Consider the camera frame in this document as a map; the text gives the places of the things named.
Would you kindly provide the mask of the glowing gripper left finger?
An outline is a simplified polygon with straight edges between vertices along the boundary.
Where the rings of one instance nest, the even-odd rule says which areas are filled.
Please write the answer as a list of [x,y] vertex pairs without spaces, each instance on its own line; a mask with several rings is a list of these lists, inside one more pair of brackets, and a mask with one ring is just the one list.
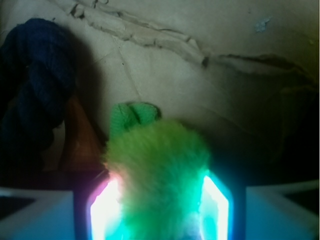
[[42,172],[0,179],[2,240],[91,240],[91,206],[108,172]]

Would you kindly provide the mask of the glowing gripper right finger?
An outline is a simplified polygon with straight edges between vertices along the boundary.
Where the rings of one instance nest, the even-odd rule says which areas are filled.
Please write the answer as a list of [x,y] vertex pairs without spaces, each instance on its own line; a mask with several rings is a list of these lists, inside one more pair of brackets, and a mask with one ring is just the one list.
[[[248,186],[245,214],[236,215],[236,195],[214,174],[204,177],[200,204],[202,240],[318,240],[319,180]],[[244,236],[236,224],[244,219]]]

